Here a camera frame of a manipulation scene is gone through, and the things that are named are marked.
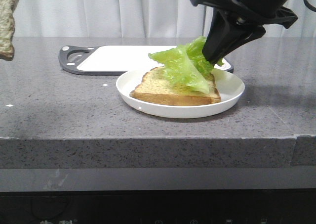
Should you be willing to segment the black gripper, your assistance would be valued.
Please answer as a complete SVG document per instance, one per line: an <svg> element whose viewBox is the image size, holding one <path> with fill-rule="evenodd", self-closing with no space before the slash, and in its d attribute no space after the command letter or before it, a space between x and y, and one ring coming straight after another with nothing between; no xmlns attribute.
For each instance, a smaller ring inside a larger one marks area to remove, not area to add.
<svg viewBox="0 0 316 224"><path fill-rule="evenodd" d="M210 31L202 49L205 59L215 64L235 49L266 33L263 26L238 23L230 14L258 25L279 24L290 28L298 16L283 6L286 1L190 0L193 6L202 4L214 8Z"/></svg>

